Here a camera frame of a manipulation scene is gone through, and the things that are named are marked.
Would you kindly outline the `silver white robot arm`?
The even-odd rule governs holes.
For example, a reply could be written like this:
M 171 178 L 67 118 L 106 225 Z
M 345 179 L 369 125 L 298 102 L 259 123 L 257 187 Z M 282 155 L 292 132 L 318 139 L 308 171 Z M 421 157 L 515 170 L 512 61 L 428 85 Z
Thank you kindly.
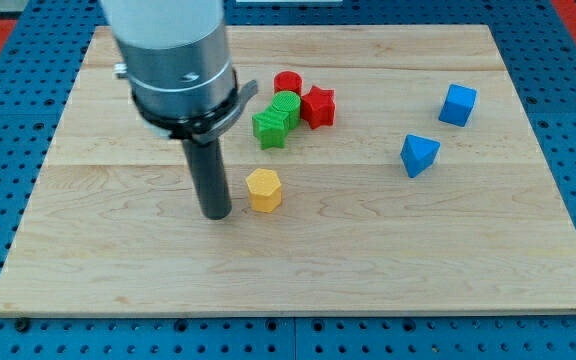
M 238 84 L 222 0 L 101 0 L 136 107 L 174 139 L 206 144 L 258 92 Z

